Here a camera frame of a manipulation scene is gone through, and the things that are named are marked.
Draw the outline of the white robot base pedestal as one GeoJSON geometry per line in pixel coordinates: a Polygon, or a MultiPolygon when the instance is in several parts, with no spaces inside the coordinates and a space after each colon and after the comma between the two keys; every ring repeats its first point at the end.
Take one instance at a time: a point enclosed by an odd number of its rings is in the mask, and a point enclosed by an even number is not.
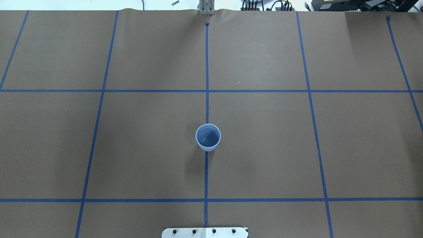
{"type": "Polygon", "coordinates": [[[248,228],[244,227],[183,227],[166,228],[162,238],[248,238],[248,228]]]}

